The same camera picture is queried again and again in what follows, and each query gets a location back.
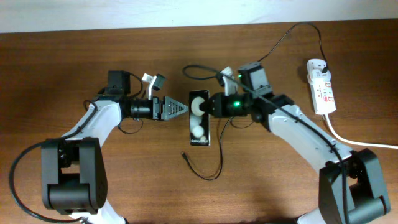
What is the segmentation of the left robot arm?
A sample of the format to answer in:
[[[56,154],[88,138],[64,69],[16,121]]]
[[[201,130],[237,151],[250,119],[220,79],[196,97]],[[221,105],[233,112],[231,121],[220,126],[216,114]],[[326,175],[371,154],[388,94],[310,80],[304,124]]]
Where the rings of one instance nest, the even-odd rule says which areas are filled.
[[[85,115],[59,139],[41,147],[42,201],[45,208],[81,223],[126,223],[107,199],[108,181],[101,147],[125,118],[168,121],[189,111],[189,106],[168,96],[152,96],[165,78],[145,74],[146,98],[131,94],[132,73],[110,70],[108,85],[90,102]]]

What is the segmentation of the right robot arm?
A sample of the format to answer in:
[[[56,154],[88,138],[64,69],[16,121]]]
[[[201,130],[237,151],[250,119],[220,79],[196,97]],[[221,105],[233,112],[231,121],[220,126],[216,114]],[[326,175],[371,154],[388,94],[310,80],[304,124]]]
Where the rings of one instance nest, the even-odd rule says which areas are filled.
[[[233,75],[219,71],[224,86],[241,87],[238,94],[220,94],[211,101],[215,117],[251,115],[270,133],[299,153],[319,176],[318,207],[292,223],[369,223],[391,211],[377,155],[355,151],[309,120],[286,95],[275,95],[259,62],[243,65]]]

